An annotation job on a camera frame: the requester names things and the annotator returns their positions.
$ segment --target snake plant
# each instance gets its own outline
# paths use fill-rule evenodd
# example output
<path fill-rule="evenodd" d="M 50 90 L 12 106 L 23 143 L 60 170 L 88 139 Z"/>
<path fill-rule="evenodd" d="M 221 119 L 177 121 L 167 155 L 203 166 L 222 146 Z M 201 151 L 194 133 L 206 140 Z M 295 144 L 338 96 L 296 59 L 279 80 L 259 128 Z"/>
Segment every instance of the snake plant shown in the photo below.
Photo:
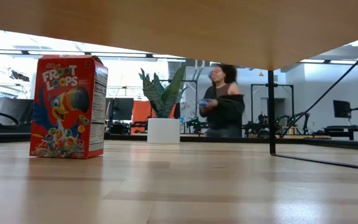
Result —
<path fill-rule="evenodd" d="M 143 69 L 140 78 L 143 80 L 143 94 L 149 99 L 150 104 L 155 111 L 157 118 L 168 118 L 173 106 L 181 97 L 180 91 L 183 77 L 185 76 L 186 67 L 180 67 L 172 78 L 171 83 L 164 88 L 158 75 L 155 73 L 153 81 L 144 73 Z"/>

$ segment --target nutrition facts label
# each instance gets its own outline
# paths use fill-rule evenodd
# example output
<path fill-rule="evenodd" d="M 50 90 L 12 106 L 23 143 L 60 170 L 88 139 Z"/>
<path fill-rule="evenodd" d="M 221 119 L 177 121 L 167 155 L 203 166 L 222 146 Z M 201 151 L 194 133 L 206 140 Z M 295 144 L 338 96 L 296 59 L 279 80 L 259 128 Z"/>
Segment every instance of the nutrition facts label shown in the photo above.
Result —
<path fill-rule="evenodd" d="M 104 110 L 106 109 L 106 85 L 107 70 L 99 68 L 96 70 L 94 80 L 89 151 L 95 151 L 103 148 Z"/>

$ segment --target computer monitor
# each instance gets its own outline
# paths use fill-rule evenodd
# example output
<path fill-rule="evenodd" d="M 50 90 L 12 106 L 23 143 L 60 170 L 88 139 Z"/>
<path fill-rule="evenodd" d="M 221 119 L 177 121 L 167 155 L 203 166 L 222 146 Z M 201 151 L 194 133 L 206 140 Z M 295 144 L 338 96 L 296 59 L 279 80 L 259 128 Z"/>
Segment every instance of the computer monitor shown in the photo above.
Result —
<path fill-rule="evenodd" d="M 334 100 L 334 115 L 336 118 L 352 118 L 350 102 Z"/>
<path fill-rule="evenodd" d="M 108 120 L 132 120 L 132 110 L 134 109 L 133 98 L 106 98 L 106 105 L 108 105 L 109 101 Z"/>

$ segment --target white planter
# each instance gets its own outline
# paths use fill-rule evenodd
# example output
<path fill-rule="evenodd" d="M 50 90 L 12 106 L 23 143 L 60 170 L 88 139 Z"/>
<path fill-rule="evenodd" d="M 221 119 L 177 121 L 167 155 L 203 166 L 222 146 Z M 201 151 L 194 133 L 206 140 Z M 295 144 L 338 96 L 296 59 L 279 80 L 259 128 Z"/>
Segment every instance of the white planter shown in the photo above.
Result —
<path fill-rule="evenodd" d="M 150 118 L 147 125 L 147 143 L 179 144 L 180 121 L 170 118 Z"/>

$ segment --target cereal box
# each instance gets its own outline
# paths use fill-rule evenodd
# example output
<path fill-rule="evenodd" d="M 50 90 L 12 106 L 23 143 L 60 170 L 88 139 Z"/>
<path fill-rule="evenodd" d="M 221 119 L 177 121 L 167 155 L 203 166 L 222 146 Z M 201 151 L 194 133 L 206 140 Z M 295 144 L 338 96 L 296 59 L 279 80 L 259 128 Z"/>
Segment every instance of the cereal box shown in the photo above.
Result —
<path fill-rule="evenodd" d="M 103 154 L 107 78 L 107 68 L 90 55 L 39 59 L 30 156 Z"/>

